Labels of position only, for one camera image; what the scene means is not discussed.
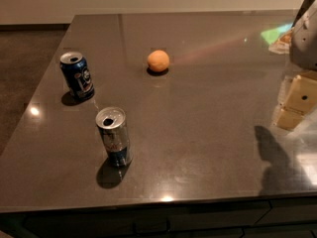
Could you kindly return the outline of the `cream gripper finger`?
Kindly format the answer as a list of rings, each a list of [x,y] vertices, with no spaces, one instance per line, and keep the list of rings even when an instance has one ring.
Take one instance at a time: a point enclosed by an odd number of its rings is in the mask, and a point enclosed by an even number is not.
[[[317,72],[307,70],[286,76],[277,97],[273,124],[291,131],[317,105]]]

